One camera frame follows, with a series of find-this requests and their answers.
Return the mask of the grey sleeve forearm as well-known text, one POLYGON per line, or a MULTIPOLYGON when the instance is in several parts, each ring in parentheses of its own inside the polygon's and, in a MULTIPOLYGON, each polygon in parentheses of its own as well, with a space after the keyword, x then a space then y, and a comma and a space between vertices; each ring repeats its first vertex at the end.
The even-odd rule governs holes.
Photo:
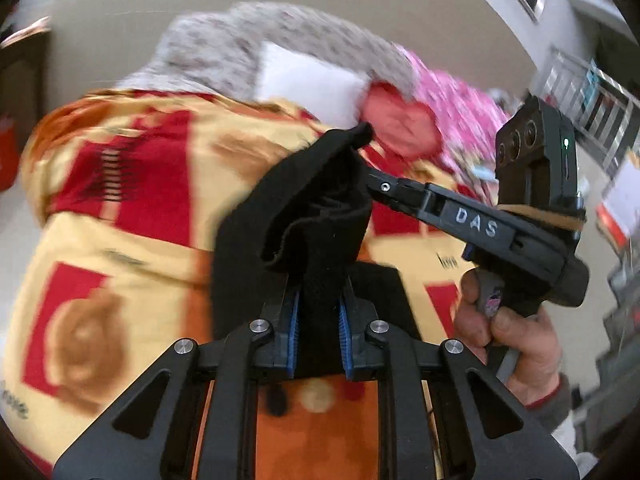
POLYGON ((541 426, 552 434, 563 422, 569 420, 572 414, 572 392, 566 376, 560 373, 559 383, 552 393, 528 404, 526 408, 529 414, 532 414, 541 426))

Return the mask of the person right hand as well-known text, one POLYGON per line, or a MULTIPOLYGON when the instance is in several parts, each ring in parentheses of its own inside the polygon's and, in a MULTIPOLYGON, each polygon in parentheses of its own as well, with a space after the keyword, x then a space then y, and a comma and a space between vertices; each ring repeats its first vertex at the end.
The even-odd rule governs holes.
POLYGON ((492 342, 520 352, 506 386, 521 404, 533 405, 555 393, 561 382, 562 351, 547 312, 539 309, 534 318, 522 318, 502 307, 493 318, 486 318, 475 307, 480 284, 473 270, 463 275, 460 292, 454 336, 482 362, 487 361, 486 347, 492 342))

